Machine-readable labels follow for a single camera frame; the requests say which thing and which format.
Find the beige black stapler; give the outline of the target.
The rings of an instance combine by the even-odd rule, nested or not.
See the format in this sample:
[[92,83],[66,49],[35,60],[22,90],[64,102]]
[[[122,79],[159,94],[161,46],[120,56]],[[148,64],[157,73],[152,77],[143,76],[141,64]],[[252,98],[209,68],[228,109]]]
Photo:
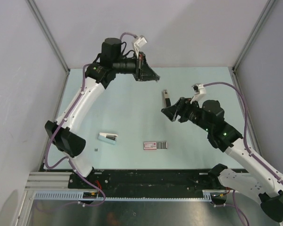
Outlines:
[[167,89],[164,89],[162,91],[162,94],[163,94],[163,99],[164,99],[164,107],[170,107],[171,101],[170,101]]

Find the red white staple box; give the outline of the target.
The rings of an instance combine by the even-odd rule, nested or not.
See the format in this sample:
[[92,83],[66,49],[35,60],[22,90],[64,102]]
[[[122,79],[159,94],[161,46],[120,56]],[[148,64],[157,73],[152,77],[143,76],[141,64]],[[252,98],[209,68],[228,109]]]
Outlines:
[[157,150],[157,149],[168,149],[167,141],[163,142],[144,142],[144,150]]

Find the light blue white stapler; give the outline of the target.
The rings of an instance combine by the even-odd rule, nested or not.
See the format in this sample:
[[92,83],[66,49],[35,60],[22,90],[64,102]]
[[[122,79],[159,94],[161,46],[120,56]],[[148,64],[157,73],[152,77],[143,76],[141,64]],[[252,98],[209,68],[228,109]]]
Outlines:
[[111,134],[111,133],[100,132],[99,135],[98,135],[99,141],[102,141],[104,143],[111,144],[111,145],[116,144],[117,138],[118,138],[117,134]]

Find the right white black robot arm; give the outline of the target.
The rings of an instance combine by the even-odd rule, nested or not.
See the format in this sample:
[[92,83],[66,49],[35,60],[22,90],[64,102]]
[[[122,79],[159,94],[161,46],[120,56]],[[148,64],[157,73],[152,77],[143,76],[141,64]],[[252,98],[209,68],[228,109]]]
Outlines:
[[161,112],[170,121],[190,121],[205,130],[215,149],[236,160],[251,175],[239,176],[218,164],[208,177],[212,188],[232,188],[258,203],[273,221],[283,222],[283,174],[244,143],[242,134],[224,120],[225,111],[217,100],[207,100],[199,106],[197,101],[182,97]]

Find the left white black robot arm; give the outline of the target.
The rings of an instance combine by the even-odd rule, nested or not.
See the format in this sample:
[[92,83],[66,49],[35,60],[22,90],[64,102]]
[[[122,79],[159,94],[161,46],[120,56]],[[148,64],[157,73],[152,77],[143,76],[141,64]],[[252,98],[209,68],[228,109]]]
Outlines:
[[105,91],[117,74],[131,74],[136,81],[159,81],[148,65],[146,55],[140,50],[147,40],[144,36],[132,35],[133,56],[124,53],[126,42],[121,38],[106,38],[101,52],[91,64],[83,66],[82,84],[66,110],[55,120],[47,121],[45,130],[49,144],[61,151],[80,174],[78,182],[84,188],[94,185],[95,177],[90,174],[92,164],[86,157],[86,141],[77,135],[83,119],[96,99]]

